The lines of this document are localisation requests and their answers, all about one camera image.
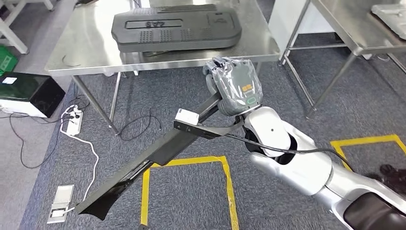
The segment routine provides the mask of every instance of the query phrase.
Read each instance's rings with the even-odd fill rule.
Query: white cable
[[[61,115],[61,127],[60,127],[59,131],[60,131],[61,133],[65,134],[66,136],[70,137],[70,138],[73,138],[73,139],[76,139],[76,140],[78,140],[78,141],[80,141],[80,142],[89,144],[90,147],[91,147],[91,151],[92,151],[93,154],[96,156],[96,163],[94,164],[94,167],[93,167],[93,179],[91,180],[91,182],[90,182],[88,188],[86,189],[85,196],[84,196],[84,198],[83,198],[83,200],[85,200],[85,199],[86,199],[86,196],[88,195],[89,189],[90,189],[90,187],[92,186],[92,184],[93,184],[93,182],[94,182],[94,179],[96,178],[96,166],[97,166],[97,163],[99,162],[99,156],[98,156],[97,153],[94,151],[93,144],[92,144],[90,141],[85,141],[85,140],[82,140],[82,139],[77,138],[77,137],[75,137],[75,136],[69,135],[67,132],[65,132],[65,131],[62,130],[62,127],[63,127],[63,121],[62,121],[63,115],[69,114],[69,113],[68,113],[68,110],[71,109],[71,108],[76,108],[76,109],[77,109],[78,106],[75,105],[75,104],[74,104],[74,105],[71,105],[71,106],[69,106],[69,107],[64,111],[64,113]]]
[[[70,211],[73,211],[74,209],[75,209],[75,207],[71,207],[70,209],[64,211],[64,214],[65,214],[65,213],[68,213],[68,212],[70,212]]]

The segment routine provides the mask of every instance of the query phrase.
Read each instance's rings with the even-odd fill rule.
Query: green object
[[[4,72],[10,72],[17,65],[17,58],[11,54],[6,47],[0,46],[0,76]]]

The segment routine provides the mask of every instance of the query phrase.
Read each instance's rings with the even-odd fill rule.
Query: table leg
[[[261,71],[261,67],[262,67],[262,62],[258,62],[257,68],[255,69],[255,71],[257,72],[257,75],[259,75],[259,72]]]
[[[397,57],[395,57],[393,54],[388,54],[388,56],[406,74],[406,67],[399,61],[399,59],[397,59]]]
[[[350,54],[350,56],[347,58],[345,63],[342,65],[341,69],[338,71],[338,73],[335,75],[333,80],[331,80],[330,84],[327,86],[327,88],[324,90],[324,92],[318,98],[315,105],[313,105],[312,109],[307,113],[306,118],[309,118],[309,115],[313,111],[316,111],[317,107],[324,101],[324,99],[327,97],[328,93],[331,91],[333,86],[344,75],[344,73],[346,73],[346,71],[349,69],[349,67],[355,61],[356,58],[357,58],[357,56],[355,54],[353,54],[353,53]]]
[[[289,38],[288,45],[287,45],[285,51],[283,52],[282,58],[281,58],[281,60],[280,60],[280,62],[279,62],[279,65],[280,65],[280,66],[282,66],[282,65],[285,64],[285,62],[286,62],[286,61],[285,61],[285,57],[289,56],[289,53],[290,53],[290,51],[291,51],[290,49],[291,49],[291,48],[293,47],[293,45],[294,45],[294,40],[295,40],[295,38],[296,38],[297,31],[299,30],[300,24],[302,23],[302,20],[303,20],[305,14],[306,14],[306,11],[307,11],[307,9],[309,8],[309,5],[310,5],[310,0],[306,0],[306,3],[305,3],[305,5],[304,5],[304,7],[303,7],[303,9],[302,9],[302,12],[300,12],[300,15],[299,15],[299,18],[298,18],[298,20],[297,20],[297,23],[296,23],[296,25],[294,26],[294,29],[293,29],[293,31],[292,31],[292,35],[291,35],[291,37]]]
[[[103,117],[103,119],[109,124],[109,126],[113,129],[113,132],[115,135],[119,135],[120,132],[117,130],[117,128],[114,126],[113,122],[109,119],[107,114],[103,111],[102,107],[100,107],[99,103],[96,101],[96,99],[93,97],[93,95],[90,93],[89,89],[86,87],[86,85],[82,82],[79,76],[73,75],[72,76],[73,81],[78,85],[80,90],[85,94],[85,96],[88,98],[90,101],[90,104],[93,106],[93,108]]]
[[[117,103],[117,95],[118,95],[118,88],[120,87],[120,79],[121,79],[121,72],[118,72],[117,73],[117,82],[115,83],[112,108],[110,110],[110,120],[112,122],[114,121],[115,105]]]
[[[0,18],[0,31],[21,54],[28,54],[27,46],[15,35],[13,30]]]
[[[294,75],[294,77],[296,78],[297,82],[299,83],[300,88],[302,88],[302,91],[304,93],[304,95],[306,96],[307,100],[310,103],[310,106],[313,106],[315,104],[315,102],[313,101],[312,96],[310,95],[309,91],[307,90],[305,84],[303,83],[302,79],[300,78],[299,74],[296,71],[296,68],[293,66],[293,64],[291,63],[291,61],[289,60],[289,58],[285,55],[284,56],[286,63],[288,63],[288,66],[291,68],[292,73]]]

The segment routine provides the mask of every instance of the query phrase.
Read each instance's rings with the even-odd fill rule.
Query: power cord
[[[146,128],[145,128],[144,130],[141,131],[141,133],[139,133],[138,135],[136,135],[136,136],[134,136],[134,137],[132,137],[132,138],[124,138],[124,137],[123,137],[123,132],[124,132],[124,130],[125,130],[130,124],[132,124],[132,123],[138,121],[138,120],[141,119],[141,118],[145,118],[145,117],[149,117],[148,125],[146,126]],[[121,140],[123,140],[123,141],[131,141],[131,140],[134,140],[134,139],[138,138],[139,136],[141,136],[143,133],[145,133],[145,131],[146,131],[146,130],[149,128],[149,126],[151,125],[151,118],[154,118],[154,119],[156,119],[156,120],[158,121],[158,123],[159,123],[159,129],[162,130],[161,121],[160,121],[156,116],[154,116],[154,115],[151,114],[151,108],[150,108],[150,109],[149,109],[149,115],[140,116],[140,117],[138,117],[138,118],[136,118],[136,119],[130,121],[129,123],[127,123],[127,124],[123,127],[123,129],[121,129],[121,132],[120,132],[120,138],[121,138]]]
[[[136,1],[136,0],[133,0],[133,2],[139,7],[139,8],[141,8],[141,5],[139,4],[139,2],[138,1]]]
[[[70,137],[70,138],[73,138],[73,139],[78,140],[78,141],[80,141],[80,142],[89,144],[90,147],[91,147],[91,151],[92,151],[93,154],[96,156],[96,162],[95,162],[95,164],[94,164],[94,166],[93,166],[93,178],[92,178],[92,180],[91,180],[91,182],[90,182],[88,188],[86,189],[85,196],[83,197],[83,200],[85,200],[86,197],[87,197],[87,194],[88,194],[88,192],[89,192],[89,190],[90,190],[90,187],[93,185],[93,182],[94,182],[94,180],[95,180],[95,178],[96,178],[96,166],[97,166],[97,164],[99,163],[99,155],[97,155],[96,151],[94,150],[94,146],[93,146],[93,144],[92,144],[90,141],[82,140],[82,139],[77,138],[77,137],[75,137],[75,136],[72,136],[72,135],[70,135],[70,134],[68,134],[67,132],[65,132],[65,131],[62,130],[62,128],[63,128],[62,118],[63,118],[63,116],[64,116],[65,114],[69,114],[68,111],[69,111],[71,108],[76,108],[76,109],[77,109],[78,106],[75,105],[75,104],[74,104],[74,105],[71,105],[71,106],[69,106],[69,107],[63,112],[63,114],[61,115],[61,126],[60,126],[60,128],[59,128],[59,131],[60,131],[61,133],[65,134],[66,136]]]
[[[26,165],[26,164],[24,163],[24,161],[23,161],[23,148],[24,148],[24,142],[25,142],[25,141],[24,141],[24,139],[23,139],[20,135],[18,135],[18,133],[15,131],[15,128],[14,128],[14,126],[12,125],[12,122],[11,122],[11,118],[13,117],[14,114],[16,114],[16,113],[10,114],[10,116],[9,116],[8,118],[9,118],[10,127],[11,127],[13,133],[14,133],[14,134],[16,135],[16,137],[18,137],[18,139],[20,139],[21,142],[22,142],[22,144],[21,144],[21,149],[20,149],[20,162],[21,162],[21,164],[22,164],[25,168],[27,168],[27,169],[36,169],[36,168],[40,167],[41,165],[43,165],[43,164],[54,154],[55,149],[56,149],[56,147],[57,147],[57,145],[58,145],[59,132],[57,132],[57,134],[56,134],[56,142],[55,142],[54,148],[52,149],[51,153],[42,161],[42,163],[40,163],[39,165],[34,166],[34,167],[28,166],[28,165]],[[64,123],[64,122],[69,122],[69,121],[68,121],[68,120],[67,120],[67,121],[63,121],[63,119],[61,118],[61,123]]]
[[[311,150],[286,150],[286,149],[278,149],[278,148],[274,148],[274,147],[270,147],[270,146],[266,146],[263,145],[261,143],[246,139],[246,138],[242,138],[239,136],[236,136],[234,134],[226,134],[224,135],[228,138],[233,138],[239,141],[243,141],[252,145],[256,145],[258,147],[267,149],[267,150],[271,150],[271,151],[276,151],[276,152],[283,152],[283,153],[290,153],[290,154],[307,154],[307,153],[314,153],[314,152],[331,152],[334,155],[336,155],[337,157],[339,157],[346,165],[348,165],[348,167],[353,171],[354,169],[351,167],[351,165],[348,163],[347,159],[345,159],[344,157],[342,157],[339,153],[337,153],[335,150],[332,149],[327,149],[327,148],[319,148],[319,149],[311,149]]]
[[[71,103],[72,101],[75,101],[75,104],[80,104],[80,103],[82,103],[83,106],[80,107],[79,110],[85,111],[85,109],[90,105],[90,103],[87,103],[87,104],[86,104],[86,103],[83,101],[83,99],[81,98],[81,97],[84,96],[84,95],[83,95],[83,94],[78,95],[77,92],[76,92],[76,90],[75,90],[76,86],[74,85],[73,87],[74,87],[73,90],[74,90],[75,99],[71,100],[70,103]],[[63,119],[69,117],[69,115],[63,114],[62,119],[58,119],[58,120],[55,120],[55,121],[48,121],[48,120],[46,120],[45,118],[40,117],[40,119],[41,119],[42,121],[44,121],[44,123],[43,123],[43,122],[40,122],[40,121],[38,121],[38,120],[36,120],[36,119],[35,119],[34,117],[32,117],[32,116],[29,116],[29,115],[27,115],[27,114],[22,114],[22,113],[12,113],[12,114],[10,114],[9,116],[0,117],[0,119],[4,119],[4,118],[8,118],[8,119],[9,119],[10,127],[11,127],[13,133],[14,133],[14,134],[16,135],[16,137],[17,137],[18,139],[20,139],[21,142],[22,142],[21,149],[20,149],[20,162],[21,162],[21,164],[22,164],[25,168],[27,168],[27,169],[36,169],[36,168],[39,168],[40,166],[42,166],[42,165],[55,153],[55,150],[56,150],[56,147],[57,147],[57,144],[58,144],[58,141],[59,141],[59,140],[58,140],[58,139],[59,139],[59,132],[57,132],[57,134],[56,134],[56,142],[55,142],[54,147],[52,148],[51,153],[50,153],[40,164],[38,164],[38,165],[36,165],[36,166],[34,166],[34,167],[28,166],[28,165],[25,164],[24,161],[23,161],[23,148],[24,148],[25,140],[17,133],[17,131],[15,130],[14,126],[12,125],[12,121],[11,121],[11,118],[16,119],[16,118],[25,118],[25,117],[30,117],[33,121],[35,121],[35,122],[37,122],[37,123],[39,123],[39,124],[41,124],[41,125],[48,125],[48,124],[54,124],[54,123],[57,123],[57,122],[63,122],[63,123],[69,122],[69,120],[63,121]]]

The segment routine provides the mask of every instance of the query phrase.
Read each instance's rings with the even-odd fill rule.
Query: black device
[[[234,9],[213,4],[136,8],[115,15],[112,27],[124,53],[225,48],[241,31]]]
[[[7,113],[50,118],[64,96],[51,76],[6,72],[0,77],[0,107]]]

